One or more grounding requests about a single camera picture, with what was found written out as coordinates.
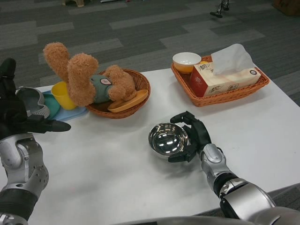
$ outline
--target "metal bowl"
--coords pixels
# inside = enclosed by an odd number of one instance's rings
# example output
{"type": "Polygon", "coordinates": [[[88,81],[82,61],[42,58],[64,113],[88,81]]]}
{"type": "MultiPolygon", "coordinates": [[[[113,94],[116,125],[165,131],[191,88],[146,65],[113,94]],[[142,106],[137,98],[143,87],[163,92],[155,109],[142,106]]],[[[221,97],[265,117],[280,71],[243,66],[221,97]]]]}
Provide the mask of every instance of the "metal bowl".
{"type": "Polygon", "coordinates": [[[149,144],[160,158],[168,158],[188,145],[188,135],[174,123],[157,124],[149,133],[149,144]]]}

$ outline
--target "green shirt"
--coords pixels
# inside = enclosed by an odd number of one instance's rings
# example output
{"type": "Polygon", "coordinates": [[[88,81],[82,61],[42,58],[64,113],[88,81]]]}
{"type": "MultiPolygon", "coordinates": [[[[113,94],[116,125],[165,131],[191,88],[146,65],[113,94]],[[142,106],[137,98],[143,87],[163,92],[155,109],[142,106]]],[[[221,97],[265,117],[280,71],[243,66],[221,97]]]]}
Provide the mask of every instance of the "green shirt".
{"type": "Polygon", "coordinates": [[[109,79],[106,76],[96,74],[90,78],[90,81],[96,89],[94,103],[110,101],[108,90],[112,87],[112,83],[109,81],[109,79]]]}

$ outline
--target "wicker basket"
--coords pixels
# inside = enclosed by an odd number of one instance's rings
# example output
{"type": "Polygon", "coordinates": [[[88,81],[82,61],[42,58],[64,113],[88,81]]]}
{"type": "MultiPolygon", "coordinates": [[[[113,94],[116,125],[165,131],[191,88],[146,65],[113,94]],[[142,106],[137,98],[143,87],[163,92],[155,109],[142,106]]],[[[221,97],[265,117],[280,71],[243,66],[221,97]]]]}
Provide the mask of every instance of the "wicker basket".
{"type": "Polygon", "coordinates": [[[112,101],[105,102],[102,104],[88,105],[88,106],[86,106],[86,108],[89,111],[91,111],[92,113],[94,113],[98,116],[108,117],[111,119],[122,119],[122,118],[125,118],[128,116],[131,116],[146,103],[146,101],[148,100],[148,98],[150,96],[150,84],[149,84],[149,81],[147,80],[147,78],[144,75],[142,75],[134,70],[131,70],[131,69],[123,69],[123,70],[125,72],[129,73],[133,77],[136,90],[148,90],[147,98],[145,100],[143,100],[141,103],[135,105],[134,107],[131,107],[122,112],[110,112],[107,110],[108,106],[112,103],[112,101]]]}
{"type": "MultiPolygon", "coordinates": [[[[206,62],[212,62],[211,56],[205,56],[202,58],[202,61],[206,62]]],[[[256,92],[263,86],[267,85],[270,81],[266,74],[264,74],[259,68],[256,68],[258,72],[261,74],[260,78],[256,82],[256,84],[247,86],[244,88],[228,91],[222,94],[208,96],[208,97],[197,97],[194,91],[192,90],[191,86],[189,85],[189,79],[191,77],[191,74],[182,74],[176,68],[174,65],[172,65],[172,71],[175,74],[175,77],[177,78],[178,82],[183,87],[184,91],[187,93],[189,98],[192,100],[193,104],[202,107],[206,105],[212,105],[212,104],[218,104],[218,103],[224,103],[224,102],[230,102],[234,101],[240,98],[244,98],[248,95],[251,95],[252,93],[256,92]]]]}

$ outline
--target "stool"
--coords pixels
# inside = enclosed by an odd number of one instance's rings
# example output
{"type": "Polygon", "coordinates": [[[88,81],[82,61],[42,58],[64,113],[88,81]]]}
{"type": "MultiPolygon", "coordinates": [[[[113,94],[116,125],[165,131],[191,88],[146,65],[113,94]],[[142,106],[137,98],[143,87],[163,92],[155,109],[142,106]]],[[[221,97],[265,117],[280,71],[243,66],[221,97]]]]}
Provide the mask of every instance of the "stool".
{"type": "MultiPolygon", "coordinates": [[[[63,6],[66,5],[66,1],[68,1],[68,0],[62,0],[62,5],[63,6]]],[[[84,6],[84,0],[71,0],[71,1],[76,2],[76,4],[77,4],[78,7],[84,6]]]]}

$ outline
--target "teddy bear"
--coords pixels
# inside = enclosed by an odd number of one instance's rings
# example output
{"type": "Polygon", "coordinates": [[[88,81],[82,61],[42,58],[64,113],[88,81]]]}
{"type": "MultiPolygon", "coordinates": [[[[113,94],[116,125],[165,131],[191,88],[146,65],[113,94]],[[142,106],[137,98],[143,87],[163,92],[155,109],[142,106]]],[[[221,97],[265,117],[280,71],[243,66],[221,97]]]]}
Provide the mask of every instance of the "teddy bear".
{"type": "Polygon", "coordinates": [[[67,83],[72,101],[78,106],[112,101],[129,101],[136,96],[135,83],[128,73],[112,65],[96,74],[98,61],[91,55],[77,54],[70,59],[62,43],[47,44],[43,50],[50,68],[67,83]]]}

